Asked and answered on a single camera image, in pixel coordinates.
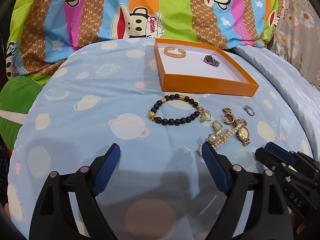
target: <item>pink stripe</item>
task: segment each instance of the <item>pink stripe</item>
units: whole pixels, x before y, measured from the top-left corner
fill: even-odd
[[[243,21],[244,2],[243,0],[232,0],[231,14],[235,20],[233,26],[236,33],[238,33],[246,45],[252,45],[252,37],[248,33],[247,28]]]
[[[64,3],[64,13],[66,17],[67,31],[70,39],[70,45],[73,51],[77,51],[77,42],[79,38],[79,29],[81,14],[85,0],[79,0],[79,4],[75,7],[69,6],[66,2]]]

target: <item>watch face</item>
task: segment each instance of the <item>watch face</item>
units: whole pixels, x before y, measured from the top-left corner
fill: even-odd
[[[249,131],[248,131],[248,129],[245,128],[245,127],[240,128],[239,135],[240,135],[241,138],[243,138],[243,139],[249,138]]]
[[[213,57],[211,55],[207,55],[207,56],[205,56],[204,60],[206,63],[210,64],[213,62]]]

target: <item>gold watch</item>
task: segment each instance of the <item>gold watch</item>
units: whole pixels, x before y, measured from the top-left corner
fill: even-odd
[[[233,115],[230,108],[223,108],[222,111],[225,113],[226,117],[230,121],[231,121],[231,119],[229,118],[229,116],[232,116],[232,119],[234,120],[232,122],[233,127],[237,127],[238,125],[241,125],[241,127],[239,128],[239,130],[236,133],[236,136],[242,142],[243,146],[248,145],[250,143],[250,140],[249,140],[250,133],[249,133],[248,128],[246,127],[247,122],[243,119],[236,119],[236,117]]]

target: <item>screw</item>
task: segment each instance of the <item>screw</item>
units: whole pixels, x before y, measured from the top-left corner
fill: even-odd
[[[233,169],[234,169],[235,171],[241,171],[241,170],[242,170],[242,168],[241,168],[240,165],[234,165],[234,166],[233,166]]]
[[[80,171],[81,171],[82,173],[86,173],[88,170],[89,170],[89,167],[88,167],[88,166],[82,166],[82,167],[80,168]]]
[[[268,176],[272,176],[272,174],[273,174],[271,170],[266,170],[265,173],[266,173]]]
[[[49,176],[51,178],[54,178],[55,176],[57,176],[57,172],[56,171],[52,171],[52,172],[50,172]]]

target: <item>silver ring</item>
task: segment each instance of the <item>silver ring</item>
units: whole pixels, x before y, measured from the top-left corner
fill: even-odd
[[[247,112],[248,115],[254,116],[254,111],[250,106],[245,106],[243,109],[244,109],[244,111]]]
[[[218,62],[212,55],[206,55],[204,57],[204,62],[215,67],[220,65],[220,62]]]

